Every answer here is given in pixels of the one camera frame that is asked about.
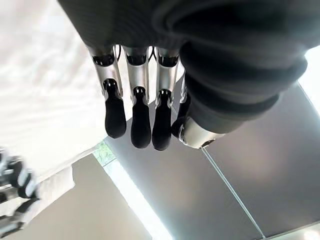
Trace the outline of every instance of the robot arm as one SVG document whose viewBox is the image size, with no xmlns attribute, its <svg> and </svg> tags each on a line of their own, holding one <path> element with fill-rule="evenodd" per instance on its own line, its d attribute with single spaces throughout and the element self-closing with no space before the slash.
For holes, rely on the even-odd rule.
<svg viewBox="0 0 320 240">
<path fill-rule="evenodd" d="M 0 238 L 21 230 L 28 222 L 25 216 L 35 206 L 37 198 L 36 183 L 32 173 L 23 165 L 20 157 L 9 156 L 0 149 L 0 204 L 15 198 L 28 199 L 12 215 L 0 216 Z"/>
<path fill-rule="evenodd" d="M 125 46 L 133 102 L 131 141 L 137 148 L 145 148 L 150 142 L 146 105 L 149 46 L 157 49 L 152 143 L 155 149 L 165 150 L 171 133 L 184 144 L 199 149 L 246 121 L 259 118 L 305 72 L 306 51 L 320 43 L 317 1 L 59 0 L 59 3 L 91 52 L 102 91 L 106 92 L 104 82 L 117 83 L 113 84 L 112 93 L 117 97 L 106 102 L 105 128 L 112 138 L 121 137 L 126 131 L 120 74 L 116 60 L 102 66 L 104 61 L 96 59 L 109 59 L 113 46 Z M 178 61 L 185 68 L 184 87 L 178 119 L 170 132 Z M 97 65 L 110 74 L 99 74 Z"/>
</svg>

